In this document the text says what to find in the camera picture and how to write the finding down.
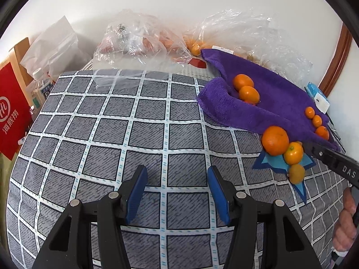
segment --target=small white bottle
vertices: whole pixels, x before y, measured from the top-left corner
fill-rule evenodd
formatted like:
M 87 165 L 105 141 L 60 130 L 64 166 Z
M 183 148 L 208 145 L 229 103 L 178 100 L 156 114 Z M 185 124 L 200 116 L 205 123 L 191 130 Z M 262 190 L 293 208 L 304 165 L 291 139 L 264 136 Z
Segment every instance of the small white bottle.
M 36 80 L 33 96 L 42 106 L 54 87 L 53 80 L 45 75 L 42 68 L 34 71 L 32 77 Z

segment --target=clear plastic bag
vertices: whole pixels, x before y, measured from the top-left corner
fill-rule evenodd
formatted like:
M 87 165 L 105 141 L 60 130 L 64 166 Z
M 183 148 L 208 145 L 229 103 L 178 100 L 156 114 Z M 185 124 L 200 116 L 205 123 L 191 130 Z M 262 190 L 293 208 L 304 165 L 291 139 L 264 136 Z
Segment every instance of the clear plastic bag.
M 80 70 L 90 60 L 79 49 L 77 35 L 64 16 L 35 39 L 20 64 L 30 75 L 42 68 L 56 82 L 62 73 Z
M 213 45 L 230 49 L 303 89 L 310 81 L 312 63 L 287 46 L 272 24 L 265 15 L 225 10 L 188 30 L 184 40 L 193 55 Z
M 182 35 L 166 27 L 157 17 L 129 9 L 119 13 L 111 23 L 93 57 L 93 69 L 139 70 L 138 74 L 116 76 L 116 85 L 143 70 L 180 72 L 192 56 Z M 109 86 L 109 76 L 95 76 L 98 87 Z

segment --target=human hand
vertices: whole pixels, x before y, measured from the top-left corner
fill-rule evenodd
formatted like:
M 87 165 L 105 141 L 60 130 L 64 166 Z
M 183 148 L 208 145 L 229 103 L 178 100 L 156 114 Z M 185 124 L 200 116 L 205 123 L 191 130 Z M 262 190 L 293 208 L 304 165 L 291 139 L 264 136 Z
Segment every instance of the human hand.
M 334 226 L 333 246 L 339 252 L 348 251 L 354 242 L 357 229 L 353 223 L 353 215 L 357 209 L 351 189 L 343 191 L 343 210 L 339 215 L 339 220 Z

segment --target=purple towel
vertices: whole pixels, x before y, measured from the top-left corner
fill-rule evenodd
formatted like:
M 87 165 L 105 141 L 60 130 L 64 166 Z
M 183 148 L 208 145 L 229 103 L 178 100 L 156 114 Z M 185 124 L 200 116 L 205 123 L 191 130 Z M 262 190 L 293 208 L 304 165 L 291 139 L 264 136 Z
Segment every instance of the purple towel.
M 280 126 L 286 130 L 291 142 L 312 141 L 339 151 L 331 135 L 326 141 L 314 133 L 312 121 L 304 114 L 306 107 L 312 106 L 326 127 L 329 119 L 305 91 L 272 71 L 220 50 L 204 49 L 202 57 L 221 72 L 221 77 L 206 84 L 197 97 L 199 105 L 212 119 L 225 126 L 259 134 L 269 126 Z M 238 92 L 232 85 L 238 74 L 252 78 L 261 96 L 257 106 L 238 99 Z

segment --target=red paper bag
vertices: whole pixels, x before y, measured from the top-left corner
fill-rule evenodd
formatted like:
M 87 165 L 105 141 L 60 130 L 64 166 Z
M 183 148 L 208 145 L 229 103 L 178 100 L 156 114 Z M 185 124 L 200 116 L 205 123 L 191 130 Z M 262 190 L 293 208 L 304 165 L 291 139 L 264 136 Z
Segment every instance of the red paper bag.
M 0 70 L 0 80 L 0 152 L 12 160 L 32 119 L 10 63 Z

